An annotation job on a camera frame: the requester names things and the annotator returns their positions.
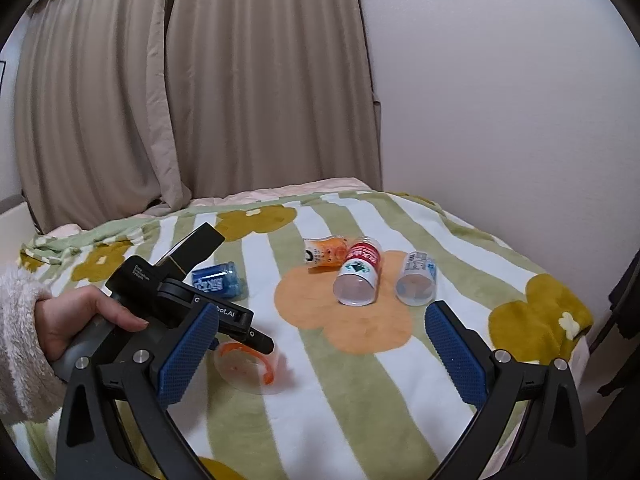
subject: white wall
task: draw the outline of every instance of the white wall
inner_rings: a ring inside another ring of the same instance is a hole
[[[601,318],[640,246],[640,48],[609,0],[362,0],[385,189],[500,236]]]
[[[0,88],[0,200],[20,193],[22,189],[15,161],[14,89],[20,61],[20,47],[27,32],[28,23],[28,18],[23,16],[0,52],[0,60],[6,61],[4,79]]]

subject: orange flower pattern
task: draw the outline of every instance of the orange flower pattern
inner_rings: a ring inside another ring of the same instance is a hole
[[[338,269],[295,267],[276,288],[280,315],[301,329],[322,328],[322,334],[350,354],[372,354],[404,346],[412,335],[409,307],[396,298],[394,282],[406,253],[383,253],[380,289],[375,303],[354,307],[333,294]]]

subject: curtain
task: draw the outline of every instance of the curtain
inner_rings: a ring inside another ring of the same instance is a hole
[[[175,0],[166,74],[194,196],[336,176],[380,188],[358,0]]]
[[[20,177],[43,230],[181,208],[164,83],[166,0],[42,0],[16,86]]]

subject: white fleece sleeve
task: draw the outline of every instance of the white fleece sleeve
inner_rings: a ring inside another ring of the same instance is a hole
[[[0,269],[0,415],[5,424],[45,422],[62,405],[65,386],[47,363],[33,323],[49,289],[26,270]]]

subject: bed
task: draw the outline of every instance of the bed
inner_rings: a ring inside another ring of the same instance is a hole
[[[393,295],[402,258],[413,250],[436,261],[436,298],[492,349],[542,364],[562,356],[580,381],[592,319],[564,285],[436,203],[376,192],[355,179],[200,199],[162,218],[137,216],[91,231],[66,226],[24,245],[20,262],[54,294],[90,283],[105,290],[128,256],[155,262],[204,222],[226,242],[199,267],[236,263],[247,285],[238,303],[255,312],[255,327],[273,337],[281,355],[276,392],[253,395],[225,383],[209,352],[182,402],[169,409],[218,479],[430,476],[474,409],[460,399],[425,334],[425,307]],[[328,235],[366,235],[382,245],[375,304],[338,304],[332,275],[302,267],[303,239]],[[485,476],[500,467],[523,410],[516,406]],[[160,478],[126,404],[120,411],[143,468]],[[45,479],[54,477],[59,416],[12,428]]]

